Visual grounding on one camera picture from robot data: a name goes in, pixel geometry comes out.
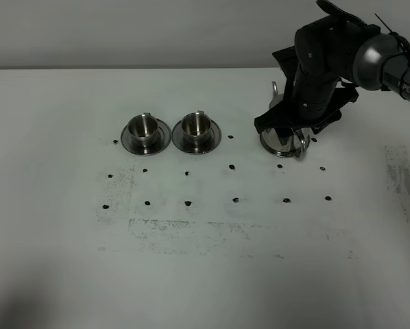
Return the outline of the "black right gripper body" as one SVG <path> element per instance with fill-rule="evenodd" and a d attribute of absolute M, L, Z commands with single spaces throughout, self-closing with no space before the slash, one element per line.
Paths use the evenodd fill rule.
<path fill-rule="evenodd" d="M 369 37 L 367 24 L 358 27 L 328 15 L 301 27 L 292 47 L 273 54 L 287 78 L 283 101 L 303 127 L 312 128 L 357 100 L 352 65 Z"/>

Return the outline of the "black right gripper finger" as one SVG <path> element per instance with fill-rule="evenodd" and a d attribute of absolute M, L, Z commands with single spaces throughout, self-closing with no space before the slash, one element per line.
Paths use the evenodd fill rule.
<path fill-rule="evenodd" d="M 254 119 L 254 127 L 258 134 L 267 129 L 291 129 L 293 123 L 289 118 L 289 107 L 280 102 L 270 108 L 267 112 Z"/>
<path fill-rule="evenodd" d="M 319 134 L 323 129 L 328 127 L 330 124 L 339 121 L 341 119 L 341 110 L 334 111 L 328 118 L 314 125 L 311 130 L 314 134 Z"/>

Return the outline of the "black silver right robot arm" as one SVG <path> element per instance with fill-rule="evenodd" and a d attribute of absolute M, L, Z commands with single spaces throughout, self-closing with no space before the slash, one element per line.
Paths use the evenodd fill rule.
<path fill-rule="evenodd" d="M 347 14 L 301 27 L 294 45 L 273 54 L 287 78 L 284 96 L 255 118 L 258 132 L 283 136 L 309 127 L 314 133 L 340 120 L 357 88 L 393 91 L 410 101 L 410 43 L 379 26 Z"/>

